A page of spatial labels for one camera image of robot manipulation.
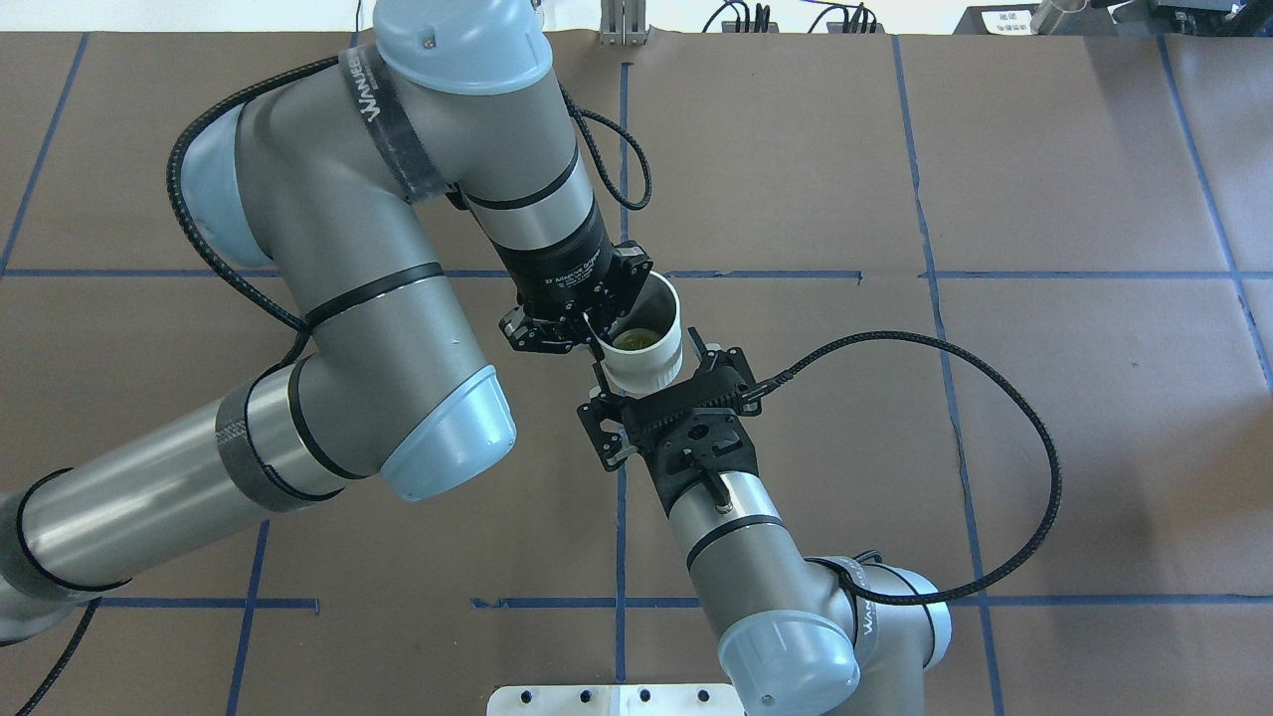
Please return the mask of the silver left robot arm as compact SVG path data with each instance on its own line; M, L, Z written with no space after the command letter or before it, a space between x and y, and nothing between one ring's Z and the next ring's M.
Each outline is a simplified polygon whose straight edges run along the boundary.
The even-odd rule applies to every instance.
M472 213L516 285L521 352L596 348L651 274L608 241L578 110L528 1L381 1L376 39L260 82L176 141L171 204L197 254L278 268L283 321L314 353L199 412L3 498L3 643L73 606L364 476L426 499L516 443L496 371L418 219Z

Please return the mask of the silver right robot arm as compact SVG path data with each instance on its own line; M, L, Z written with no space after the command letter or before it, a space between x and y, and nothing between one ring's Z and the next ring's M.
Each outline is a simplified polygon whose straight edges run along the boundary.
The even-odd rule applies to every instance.
M942 603L883 606L850 594L922 598L934 585L881 562L801 554L760 476L722 475L673 499L668 520L747 715L923 715L925 671L945 657Z

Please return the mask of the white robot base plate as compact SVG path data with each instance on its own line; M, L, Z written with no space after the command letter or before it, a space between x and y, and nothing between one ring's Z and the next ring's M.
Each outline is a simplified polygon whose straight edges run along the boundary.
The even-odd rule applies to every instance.
M509 685L488 715L743 715L727 683Z

